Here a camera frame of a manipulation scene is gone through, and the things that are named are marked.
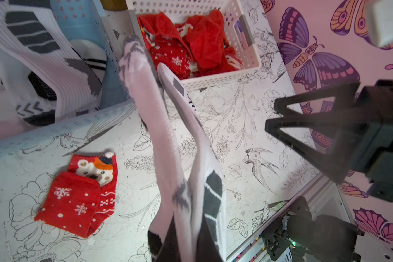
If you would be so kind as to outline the white sock chevron pattern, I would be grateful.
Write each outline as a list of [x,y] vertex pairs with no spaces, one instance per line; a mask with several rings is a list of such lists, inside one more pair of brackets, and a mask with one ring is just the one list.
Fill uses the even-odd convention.
[[[197,239],[203,222],[207,223],[215,246],[225,261],[225,178],[182,81],[164,64],[159,69],[155,67],[137,35],[124,40],[119,76],[134,99],[153,144],[160,206],[147,232],[152,260],[157,259],[174,218],[181,262],[196,262]],[[180,146],[169,119],[166,98],[173,102],[196,145],[188,176],[183,172]]]

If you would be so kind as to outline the large red snowflake sock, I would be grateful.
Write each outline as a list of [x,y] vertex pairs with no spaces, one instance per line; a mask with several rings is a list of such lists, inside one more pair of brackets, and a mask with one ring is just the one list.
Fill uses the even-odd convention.
[[147,51],[155,66],[164,63],[181,80],[191,76],[191,54],[177,28],[164,14],[138,17]]

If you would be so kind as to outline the white plastic basket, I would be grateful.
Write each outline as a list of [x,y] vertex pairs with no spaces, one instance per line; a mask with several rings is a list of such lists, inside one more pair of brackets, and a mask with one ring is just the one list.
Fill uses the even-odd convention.
[[139,35],[188,90],[220,85],[260,67],[240,1],[131,1]]

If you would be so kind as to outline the light blue plastic basket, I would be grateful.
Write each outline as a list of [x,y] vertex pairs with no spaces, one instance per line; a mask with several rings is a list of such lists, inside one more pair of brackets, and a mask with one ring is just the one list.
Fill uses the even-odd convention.
[[128,107],[99,1],[0,1],[0,157]]

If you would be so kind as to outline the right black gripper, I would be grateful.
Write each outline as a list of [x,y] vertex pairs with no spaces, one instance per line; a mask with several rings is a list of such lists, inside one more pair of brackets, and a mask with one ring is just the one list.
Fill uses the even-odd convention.
[[[268,119],[265,131],[332,182],[342,183],[349,169],[363,173],[371,183],[368,195],[393,203],[393,80],[379,80],[374,86],[365,86],[354,103],[359,86],[360,82],[345,83],[278,98],[274,111],[284,117]],[[304,115],[288,108],[292,104],[331,97],[335,98],[335,110],[354,104],[361,111],[363,122],[357,129],[361,135],[357,144],[356,116],[342,112]],[[328,150],[317,147],[313,132],[332,140]]]

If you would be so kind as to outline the white sock black stripes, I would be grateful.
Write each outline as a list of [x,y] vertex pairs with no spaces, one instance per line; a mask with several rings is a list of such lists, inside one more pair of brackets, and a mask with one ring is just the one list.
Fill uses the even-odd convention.
[[106,52],[97,44],[85,39],[72,39],[69,42],[102,82],[107,68]]

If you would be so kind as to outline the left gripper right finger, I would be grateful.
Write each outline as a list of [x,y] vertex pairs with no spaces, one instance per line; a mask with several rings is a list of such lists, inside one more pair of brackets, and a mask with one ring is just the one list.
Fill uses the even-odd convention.
[[202,223],[196,245],[196,262],[223,262],[217,250],[209,227],[206,222]]

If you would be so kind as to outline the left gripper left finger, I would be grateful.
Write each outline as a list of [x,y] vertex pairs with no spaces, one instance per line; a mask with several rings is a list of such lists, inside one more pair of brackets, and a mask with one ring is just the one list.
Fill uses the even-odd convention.
[[174,218],[155,262],[181,262]]

